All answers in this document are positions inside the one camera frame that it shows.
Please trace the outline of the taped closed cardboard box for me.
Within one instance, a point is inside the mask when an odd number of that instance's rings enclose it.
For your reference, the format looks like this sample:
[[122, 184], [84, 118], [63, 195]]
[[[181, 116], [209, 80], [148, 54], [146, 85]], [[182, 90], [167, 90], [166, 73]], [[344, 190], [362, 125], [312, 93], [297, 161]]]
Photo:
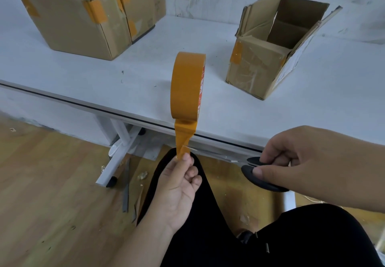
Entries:
[[52, 50], [114, 60], [131, 36], [121, 0], [21, 0]]

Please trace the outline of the white metal table leg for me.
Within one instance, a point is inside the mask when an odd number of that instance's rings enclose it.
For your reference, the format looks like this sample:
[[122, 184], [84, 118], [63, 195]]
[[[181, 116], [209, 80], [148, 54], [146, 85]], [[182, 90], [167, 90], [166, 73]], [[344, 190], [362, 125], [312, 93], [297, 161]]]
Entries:
[[97, 185], [106, 188], [114, 187], [116, 184], [117, 178], [114, 177], [114, 174], [142, 130], [141, 127], [133, 125], [128, 131], [123, 121], [111, 119], [111, 122], [117, 131], [120, 144], [95, 182]]

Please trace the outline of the person's left forearm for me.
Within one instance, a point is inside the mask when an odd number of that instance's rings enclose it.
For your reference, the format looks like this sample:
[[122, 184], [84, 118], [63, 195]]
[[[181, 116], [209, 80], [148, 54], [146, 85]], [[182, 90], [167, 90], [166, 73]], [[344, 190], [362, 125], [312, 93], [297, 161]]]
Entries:
[[160, 216], [145, 216], [109, 267], [160, 267], [178, 228]]

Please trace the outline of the orange tape roll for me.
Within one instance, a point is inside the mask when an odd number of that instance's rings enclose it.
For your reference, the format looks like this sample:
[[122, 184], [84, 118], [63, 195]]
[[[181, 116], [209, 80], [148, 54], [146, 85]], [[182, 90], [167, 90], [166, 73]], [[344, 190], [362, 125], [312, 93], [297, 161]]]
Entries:
[[206, 55], [179, 52], [171, 79], [170, 108], [175, 120], [176, 155], [182, 159], [190, 153], [188, 144], [195, 134], [200, 114]]

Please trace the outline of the person's black trousers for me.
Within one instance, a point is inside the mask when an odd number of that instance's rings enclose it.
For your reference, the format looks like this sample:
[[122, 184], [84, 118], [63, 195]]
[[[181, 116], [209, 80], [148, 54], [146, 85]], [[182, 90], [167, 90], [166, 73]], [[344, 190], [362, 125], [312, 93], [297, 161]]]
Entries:
[[358, 220], [326, 203], [283, 212], [241, 242], [227, 225], [200, 160], [191, 156], [203, 182], [160, 267], [385, 267]]

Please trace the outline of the open cardboard box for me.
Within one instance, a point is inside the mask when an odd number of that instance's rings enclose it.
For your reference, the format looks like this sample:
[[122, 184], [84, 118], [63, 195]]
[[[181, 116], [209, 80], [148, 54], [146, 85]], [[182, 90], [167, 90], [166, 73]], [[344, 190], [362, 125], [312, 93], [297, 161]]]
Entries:
[[243, 8], [226, 82], [265, 100], [296, 67], [315, 33], [343, 7], [312, 0], [258, 0]]

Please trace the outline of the black handled scissors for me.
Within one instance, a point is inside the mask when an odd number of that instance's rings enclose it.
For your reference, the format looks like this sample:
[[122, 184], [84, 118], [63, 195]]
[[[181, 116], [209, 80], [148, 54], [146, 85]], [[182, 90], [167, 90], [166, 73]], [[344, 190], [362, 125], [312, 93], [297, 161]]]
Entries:
[[194, 154], [205, 155], [207, 157], [219, 159], [237, 165], [241, 168], [241, 172], [249, 182], [264, 190], [279, 193], [289, 191], [287, 188], [263, 181], [262, 179], [253, 175], [253, 169], [255, 167], [267, 165], [267, 163], [260, 161], [260, 156], [250, 156], [247, 154], [233, 153], [225, 150], [216, 152], [190, 146], [184, 146], [183, 149], [190, 149], [192, 152], [194, 152]]

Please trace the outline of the person's left hand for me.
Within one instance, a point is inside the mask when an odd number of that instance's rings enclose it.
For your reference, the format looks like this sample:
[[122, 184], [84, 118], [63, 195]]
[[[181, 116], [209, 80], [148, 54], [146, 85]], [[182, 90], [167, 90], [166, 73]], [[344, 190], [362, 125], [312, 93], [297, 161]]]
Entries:
[[151, 203], [155, 215], [163, 217], [179, 230], [188, 218], [202, 181], [197, 167], [194, 166], [194, 158], [192, 158], [192, 166], [182, 180], [171, 180], [164, 175], [163, 170]]

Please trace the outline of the person's right hand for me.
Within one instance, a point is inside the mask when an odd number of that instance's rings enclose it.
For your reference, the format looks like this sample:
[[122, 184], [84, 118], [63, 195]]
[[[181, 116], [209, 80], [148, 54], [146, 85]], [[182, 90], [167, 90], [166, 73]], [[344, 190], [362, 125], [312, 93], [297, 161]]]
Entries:
[[289, 167], [290, 184], [275, 184], [339, 206], [374, 211], [370, 194], [374, 159], [381, 146], [310, 126], [272, 137], [260, 160], [271, 165], [271, 153], [295, 151], [299, 165]]

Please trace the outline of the grey strip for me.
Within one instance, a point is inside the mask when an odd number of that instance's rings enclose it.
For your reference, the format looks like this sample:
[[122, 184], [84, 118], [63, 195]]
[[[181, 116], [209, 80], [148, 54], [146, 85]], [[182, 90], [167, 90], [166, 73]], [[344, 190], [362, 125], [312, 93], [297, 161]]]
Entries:
[[122, 177], [122, 182], [123, 182], [123, 200], [122, 200], [122, 212], [127, 213], [128, 212], [128, 207], [129, 207], [129, 172], [130, 172], [130, 161], [131, 159], [128, 158], [127, 162], [124, 167], [123, 171], [123, 177]]

